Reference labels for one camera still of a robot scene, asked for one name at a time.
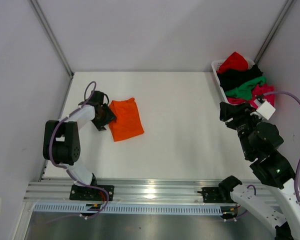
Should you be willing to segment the orange t shirt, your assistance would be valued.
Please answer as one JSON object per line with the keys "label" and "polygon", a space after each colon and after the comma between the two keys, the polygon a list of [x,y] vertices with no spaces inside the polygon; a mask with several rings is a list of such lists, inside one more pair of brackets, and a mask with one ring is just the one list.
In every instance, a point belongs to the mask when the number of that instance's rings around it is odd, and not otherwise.
{"label": "orange t shirt", "polygon": [[135,98],[116,101],[109,105],[116,119],[109,123],[109,129],[115,142],[142,135],[143,129]]}

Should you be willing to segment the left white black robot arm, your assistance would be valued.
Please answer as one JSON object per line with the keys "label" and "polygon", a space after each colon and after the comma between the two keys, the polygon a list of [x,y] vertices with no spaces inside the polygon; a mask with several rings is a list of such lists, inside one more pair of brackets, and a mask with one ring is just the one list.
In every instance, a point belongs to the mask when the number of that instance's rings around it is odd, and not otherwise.
{"label": "left white black robot arm", "polygon": [[116,120],[109,103],[107,94],[94,90],[69,115],[45,123],[42,150],[44,159],[65,170],[74,184],[81,187],[80,192],[87,200],[95,199],[99,188],[95,175],[80,158],[79,131],[88,123],[92,123],[99,132],[105,131],[106,125]]}

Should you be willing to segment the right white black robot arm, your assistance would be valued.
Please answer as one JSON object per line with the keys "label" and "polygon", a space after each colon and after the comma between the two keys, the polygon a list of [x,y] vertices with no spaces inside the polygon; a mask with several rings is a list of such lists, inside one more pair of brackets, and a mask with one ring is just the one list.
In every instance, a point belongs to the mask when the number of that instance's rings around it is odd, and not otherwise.
{"label": "right white black robot arm", "polygon": [[218,185],[224,202],[234,201],[253,214],[275,235],[277,240],[300,240],[300,189],[297,173],[278,151],[284,140],[278,128],[268,122],[273,106],[264,102],[258,109],[248,103],[232,105],[220,102],[219,119],[237,132],[245,160],[257,179],[274,197],[278,213],[231,175]]}

